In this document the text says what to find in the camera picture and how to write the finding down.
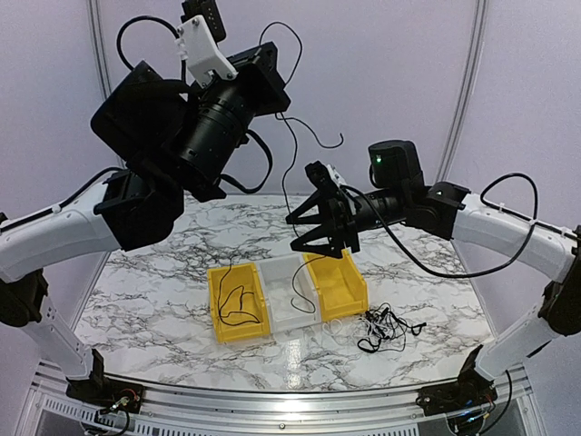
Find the black cable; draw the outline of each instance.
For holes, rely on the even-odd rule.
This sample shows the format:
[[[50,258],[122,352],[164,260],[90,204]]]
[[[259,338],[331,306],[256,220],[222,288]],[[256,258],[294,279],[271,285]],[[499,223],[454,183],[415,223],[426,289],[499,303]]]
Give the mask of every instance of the black cable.
[[[297,271],[295,271],[295,272],[294,272],[294,275],[292,276],[292,281],[291,281],[291,284],[292,284],[292,290],[294,291],[294,293],[296,293],[297,295],[299,295],[299,296],[300,296],[300,297],[301,297],[301,298],[302,298],[302,299],[303,299],[305,302],[307,302],[308,304],[310,304],[310,307],[312,308],[312,310],[311,310],[311,311],[307,311],[307,310],[305,310],[305,309],[301,309],[300,307],[298,307],[297,305],[295,305],[295,303],[294,303],[294,299],[295,299],[295,297],[292,297],[292,298],[290,299],[290,305],[291,305],[292,307],[294,307],[294,308],[295,308],[297,311],[299,311],[299,312],[303,312],[303,313],[315,313],[315,312],[317,311],[317,306],[315,306],[315,303],[314,303],[314,302],[312,302],[310,299],[308,299],[307,297],[305,297],[304,295],[302,295],[302,294],[301,294],[301,293],[300,293],[300,292],[297,290],[297,288],[294,286],[294,280],[297,278],[297,274],[299,273],[300,269],[301,269],[303,266],[306,266],[306,265],[308,265],[308,264],[309,264],[309,263],[311,263],[311,262],[318,261],[319,259],[322,259],[322,258],[324,258],[324,257],[326,257],[326,256],[315,257],[314,259],[310,259],[309,261],[307,261],[307,262],[305,262],[303,265],[301,265],[299,268],[297,268]]]
[[[123,436],[129,430],[129,425],[131,424],[131,416],[129,415],[129,412],[123,406],[120,406],[118,410],[123,411],[125,413],[125,424],[124,424],[123,428],[116,433],[109,433],[110,430],[103,430],[100,428],[87,429],[82,422],[81,422],[81,427],[83,428],[83,430],[85,432],[89,432],[89,434],[92,434],[93,436]],[[103,416],[105,414],[107,414],[107,413],[100,414],[100,411],[96,412],[94,415],[94,423],[100,424],[100,425],[105,425],[102,422],[99,422],[100,416]]]
[[[75,193],[73,193],[73,195],[69,196],[67,199],[65,199],[64,201],[59,203],[58,204],[59,207],[61,209],[63,209],[66,206],[68,206],[69,204],[71,204],[74,200],[76,200],[76,198],[79,195],[81,195],[84,191],[86,191],[93,183],[95,183],[104,174],[107,174],[110,172],[119,172],[119,171],[123,171],[123,169],[118,168],[116,166],[110,166],[109,168],[105,168],[104,170],[101,170],[99,173],[97,173],[93,177],[91,177],[91,179],[89,179],[89,181],[87,183],[85,183],[83,186],[81,186]],[[4,227],[0,227],[0,233],[8,232],[9,230],[15,229],[16,227],[20,227],[21,225],[25,225],[25,224],[31,223],[32,221],[38,220],[40,218],[44,218],[45,216],[48,216],[51,213],[53,213],[52,208],[44,209],[40,212],[33,213],[32,215],[26,216],[22,220],[14,221],[13,223],[9,223],[8,225],[6,225]]]
[[[262,151],[266,155],[266,160],[268,161],[268,166],[269,167],[268,167],[268,170],[266,171],[266,175],[264,176],[264,179],[262,179],[262,182],[258,186],[254,187],[254,188],[247,188],[246,186],[244,186],[242,183],[240,183],[239,181],[237,181],[231,175],[221,174],[220,175],[220,178],[224,182],[231,184],[235,188],[238,188],[243,193],[257,193],[260,189],[262,189],[262,186],[264,186],[264,184],[268,180],[269,176],[271,175],[271,171],[272,171],[272,153],[271,153],[271,149],[269,148],[269,146],[264,142],[264,140],[256,132],[254,132],[253,130],[250,130],[249,129],[249,130],[246,131],[246,134],[248,136],[250,136],[252,139],[254,139],[254,141],[256,141],[256,143],[258,144],[258,146],[262,149]]]
[[[510,372],[508,372],[508,370],[507,370],[507,378],[508,378],[507,404],[505,405],[505,408],[502,410],[502,412],[497,416],[497,418],[495,420],[493,420],[492,423],[488,427],[486,427],[483,431],[480,432],[481,435],[488,433],[495,425],[498,424],[498,422],[502,419],[503,416],[505,416],[505,414],[508,411],[508,407],[510,406],[510,401],[512,400],[512,379],[510,378]]]
[[[166,29],[168,29],[170,32],[172,32],[172,35],[175,39],[179,39],[179,37],[180,37],[180,35],[178,34],[178,31],[175,29],[175,27],[173,27],[173,25],[171,25],[169,22],[167,22],[164,19],[159,18],[157,16],[139,15],[139,16],[132,18],[131,20],[129,20],[128,22],[126,22],[124,25],[121,26],[121,28],[119,29],[119,32],[117,33],[117,41],[116,41],[117,54],[119,55],[119,59],[121,59],[121,62],[123,62],[123,64],[129,70],[133,70],[133,65],[131,65],[131,63],[125,57],[125,54],[123,53],[123,47],[122,47],[121,42],[123,39],[123,34],[127,30],[127,28],[129,28],[130,25],[133,25],[135,23],[139,23],[140,21],[153,21],[154,23],[158,23],[158,24],[162,25],[163,27],[165,27]],[[185,64],[185,61],[182,61],[182,70],[181,70],[180,76],[181,76],[181,79],[183,82],[185,82],[185,73],[186,73],[186,64]]]
[[[125,417],[126,417],[125,425],[123,426],[121,431],[118,431],[118,432],[113,433],[113,434],[109,434],[107,432],[107,433],[105,433],[105,436],[123,436],[129,430],[129,424],[131,423],[131,417],[129,416],[129,412],[123,408],[120,408],[119,410],[125,412]]]
[[[230,297],[234,294],[234,292],[238,289],[241,288],[241,297],[240,297],[240,303],[242,304],[242,297],[244,294],[246,293],[253,293],[253,292],[244,292],[244,285],[241,284],[239,286],[236,286],[235,288],[233,288],[230,293],[228,294],[228,297],[226,297],[226,301],[224,302],[224,304],[220,304],[220,300],[222,299],[222,283],[224,281],[224,279],[226,278],[226,276],[228,274],[230,274],[230,271],[232,271],[232,262],[233,262],[233,257],[230,258],[230,266],[228,267],[228,271],[222,276],[222,278],[220,279],[220,286],[219,286],[219,290],[218,290],[218,318],[220,318],[220,322],[225,324],[225,325],[229,325],[231,327],[236,327],[238,325],[243,325],[243,324],[247,324],[249,322],[254,323],[254,324],[260,324],[261,321],[258,319],[258,317],[250,312],[244,312],[242,310],[242,307],[239,311],[232,311],[232,312],[228,312],[228,314],[226,316],[222,315],[222,309],[224,308],[224,306],[226,305],[226,303],[228,303],[228,301],[230,300]],[[238,314],[245,314],[245,315],[249,315],[251,317],[253,317],[253,320],[246,320],[246,321],[242,321],[242,322],[236,322],[236,323],[232,323],[232,322],[226,322],[224,320],[224,318],[228,318],[230,315],[232,315],[233,313],[238,313]]]
[[[302,52],[303,52],[303,43],[302,40],[300,39],[299,34],[297,34],[297,32],[290,27],[289,25],[287,25],[286,23],[283,23],[282,21],[273,21],[272,23],[269,23],[266,27],[264,27],[264,29],[261,32],[261,36],[258,40],[258,44],[262,45],[262,40],[264,38],[264,35],[266,34],[266,32],[273,27],[274,25],[282,25],[283,27],[285,27],[286,29],[288,29],[296,38],[297,42],[299,43],[299,54],[297,55],[297,60],[294,63],[294,66],[292,67],[292,70],[290,71],[290,75],[289,78],[286,80],[285,85],[289,84],[292,80],[292,78],[294,77],[295,72],[297,71],[297,68],[299,67],[300,64],[300,60],[302,59]],[[292,139],[294,142],[294,152],[292,155],[292,163],[290,164],[290,166],[287,168],[287,170],[284,172],[284,175],[282,176],[282,180],[281,180],[281,187],[282,187],[282,193],[284,194],[284,202],[287,206],[287,211],[289,214],[291,214],[291,207],[289,206],[289,198],[287,195],[287,191],[286,191],[286,187],[285,187],[285,181],[287,178],[287,175],[289,174],[289,172],[292,170],[292,168],[294,167],[295,163],[297,163],[297,155],[299,153],[299,140],[297,139],[297,135],[295,134],[294,130],[292,129],[292,126],[289,124],[289,121],[296,121],[297,123],[300,123],[302,125],[304,125],[311,133],[312,135],[315,137],[315,141],[317,141],[317,144],[325,149],[333,149],[333,148],[338,148],[341,145],[343,145],[345,138],[343,137],[342,133],[339,133],[339,137],[340,137],[340,141],[338,144],[334,144],[334,145],[325,145],[323,144],[320,139],[319,136],[316,134],[316,132],[314,131],[314,129],[312,129],[312,127],[310,127],[307,123],[305,123],[304,121],[302,121],[300,118],[296,118],[296,117],[285,117],[284,114],[282,113],[277,113],[274,115],[274,118],[277,121],[283,121],[286,126],[288,127],[290,134],[292,135]],[[299,233],[297,232],[297,228],[295,226],[295,224],[292,225],[292,230],[294,231],[294,234],[297,236],[297,238],[299,237]]]
[[[258,40],[258,45],[262,45],[262,38],[264,38],[266,32],[274,25],[282,25],[283,27],[286,27],[288,30],[290,30],[290,32],[294,35],[294,37],[297,39],[299,43],[299,55],[297,56],[297,60],[295,61],[294,66],[292,67],[292,71],[290,72],[289,78],[284,83],[289,84],[295,72],[297,71],[297,68],[299,67],[300,59],[302,58],[302,40],[300,39],[300,36],[295,32],[295,30],[286,23],[283,23],[282,21],[273,21],[272,23],[264,27],[264,30],[262,30],[261,37]]]
[[[280,113],[276,113],[274,115],[274,117],[278,121],[283,121]],[[339,132],[339,142],[338,143],[336,143],[334,145],[325,145],[325,144],[323,144],[320,141],[319,136],[314,131],[314,129],[312,127],[310,127],[306,122],[302,121],[300,118],[297,118],[296,116],[287,116],[286,119],[287,119],[287,121],[296,121],[297,123],[300,123],[300,124],[304,125],[307,128],[307,130],[309,130],[309,132],[312,133],[312,135],[315,138],[315,141],[317,142],[317,144],[321,148],[325,148],[327,150],[332,150],[333,148],[339,148],[339,147],[341,147],[343,145],[343,143],[345,142],[345,137],[343,136],[343,134],[341,132]]]
[[[499,206],[499,205],[497,205],[497,204],[494,204],[494,203],[491,203],[491,202],[489,202],[489,201],[488,201],[486,198],[484,198],[484,196],[485,196],[485,195],[488,193],[488,191],[490,191],[490,190],[491,190],[491,189],[492,189],[494,186],[496,186],[496,185],[497,185],[497,184],[499,184],[500,182],[502,182],[502,181],[504,181],[504,180],[506,180],[506,179],[509,179],[509,178],[522,178],[522,179],[525,179],[525,180],[527,180],[529,183],[531,183],[531,182],[532,182],[532,179],[531,179],[531,178],[530,178],[528,175],[526,175],[526,174],[524,174],[524,173],[509,173],[509,174],[505,174],[505,175],[503,175],[503,176],[501,176],[501,177],[498,177],[498,178],[496,179],[496,181],[495,181],[495,182],[491,183],[489,186],[487,186],[487,187],[484,189],[484,191],[482,191],[482,194],[480,195],[480,201],[481,201],[483,204],[485,204],[486,206],[488,206],[488,207],[491,207],[492,209],[495,209],[495,210],[497,210],[497,211],[500,211],[500,210],[501,210],[501,208],[500,208],[500,206]],[[511,210],[511,209],[507,209],[507,208],[504,208],[504,207],[503,207],[503,208],[502,208],[502,212],[503,212],[503,213],[507,213],[507,214],[509,214],[509,215],[516,216],[516,218],[520,218],[521,220],[525,220],[525,221],[531,221],[531,218],[530,218],[529,216],[526,216],[526,215],[524,215],[523,213],[520,213],[520,212],[517,212],[517,211],[513,211],[513,210]],[[551,231],[551,232],[554,232],[554,233],[559,233],[559,234],[561,234],[561,233],[562,233],[562,234],[563,234],[563,236],[565,236],[565,237],[566,237],[566,238],[568,238],[568,239],[572,239],[573,241],[581,242],[581,238],[579,238],[579,237],[578,237],[576,234],[574,234],[574,233],[564,233],[564,232],[563,232],[561,229],[559,229],[559,228],[556,228],[554,225],[547,224],[547,223],[541,223],[541,222],[537,223],[537,225],[538,225],[539,227],[542,227],[542,228],[544,228],[544,229],[546,229],[546,230],[549,230],[549,231]]]
[[[533,220],[536,220],[537,219],[537,214],[538,214],[538,190],[537,190],[537,186],[535,185],[535,182],[533,182],[533,180],[530,177],[526,176],[525,174],[512,173],[512,174],[507,174],[507,176],[500,177],[500,178],[496,179],[494,182],[492,182],[489,186],[487,186],[485,188],[485,190],[483,191],[483,193],[487,193],[492,187],[496,186],[499,182],[502,182],[503,180],[506,180],[507,178],[510,178],[510,177],[522,177],[522,178],[525,178],[530,183],[530,185],[532,186],[532,188],[533,188],[533,194],[534,194],[534,197],[535,197],[534,206],[533,206]],[[381,223],[381,225],[383,226],[383,228],[385,229],[385,231],[388,233],[389,237],[400,248],[400,250],[402,252],[404,252],[409,257],[409,259],[412,262],[414,262],[422,271],[425,271],[426,273],[435,275],[436,277],[439,277],[439,278],[442,278],[442,279],[472,279],[472,278],[476,278],[476,277],[482,277],[484,275],[488,275],[488,274],[491,274],[491,273],[496,273],[496,272],[498,272],[500,270],[503,270],[503,269],[507,268],[508,266],[510,266],[512,263],[514,263],[518,259],[518,257],[522,254],[523,251],[525,251],[525,249],[528,246],[528,242],[530,241],[531,237],[533,236],[533,231],[535,231],[535,226],[537,225],[537,222],[536,221],[534,221],[532,224],[530,224],[530,228],[528,230],[527,237],[525,238],[525,241],[522,243],[522,245],[517,250],[517,252],[515,253],[515,255],[512,256],[507,262],[505,262],[505,263],[503,263],[503,264],[501,264],[499,266],[496,266],[494,268],[490,268],[488,270],[480,271],[480,272],[469,272],[469,273],[465,273],[465,274],[449,274],[449,273],[446,273],[446,272],[443,273],[443,272],[435,271],[435,270],[432,270],[432,269],[428,268],[416,256],[414,256],[413,253],[411,253],[406,248],[406,246],[399,240],[399,238],[395,235],[395,233],[391,231],[391,229],[389,228],[388,224],[385,222],[385,220],[381,216],[381,213],[379,213],[379,211],[377,210],[377,208],[369,200],[369,198],[367,197],[366,194],[362,193],[360,190],[358,190],[356,188],[353,188],[351,186],[343,186],[343,189],[346,189],[348,191],[351,191],[351,192],[359,195],[368,204],[369,208],[378,217],[379,222]]]
[[[411,332],[414,336],[419,336],[426,323],[411,325],[407,320],[398,317],[389,303],[384,302],[378,309],[365,312],[364,320],[369,323],[367,329],[367,338],[357,341],[357,347],[363,352],[373,354],[375,352],[403,352],[408,343],[407,333]],[[385,348],[381,349],[383,342],[393,342],[403,338],[401,349]]]
[[[289,196],[287,195],[287,189],[284,186],[284,182],[287,178],[287,175],[291,172],[292,168],[294,167],[294,164],[297,163],[297,155],[299,154],[299,140],[297,139],[297,135],[294,133],[292,126],[289,124],[289,122],[287,121],[287,119],[284,117],[283,114],[281,114],[281,117],[282,117],[282,121],[288,127],[290,134],[292,135],[292,141],[294,142],[294,152],[292,153],[292,162],[290,163],[290,166],[286,169],[286,171],[282,175],[282,180],[281,180],[282,193],[284,194],[284,202],[287,205],[287,211],[289,212],[289,214],[291,214],[291,206],[289,205]],[[294,231],[294,234],[298,238],[299,233],[297,232],[297,227],[295,226],[294,223],[292,223],[292,230]]]

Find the white marble surface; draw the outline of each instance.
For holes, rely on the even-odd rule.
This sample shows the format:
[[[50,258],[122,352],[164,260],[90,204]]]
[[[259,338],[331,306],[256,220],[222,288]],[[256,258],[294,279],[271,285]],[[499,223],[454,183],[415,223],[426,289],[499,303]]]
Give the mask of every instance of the white marble surface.
[[[297,205],[301,198],[292,198]],[[354,259],[372,307],[389,302],[412,322],[404,352],[361,352],[320,325],[220,344],[209,314],[206,270],[290,253],[292,229],[280,196],[186,201],[186,213],[163,243],[114,253],[76,332],[105,357],[108,372],[184,385],[240,390],[343,391],[454,377],[468,352],[491,335],[468,281],[428,276],[381,230],[361,235]],[[461,266],[449,243],[395,226],[420,259],[449,272]],[[344,322],[352,332],[355,319]]]

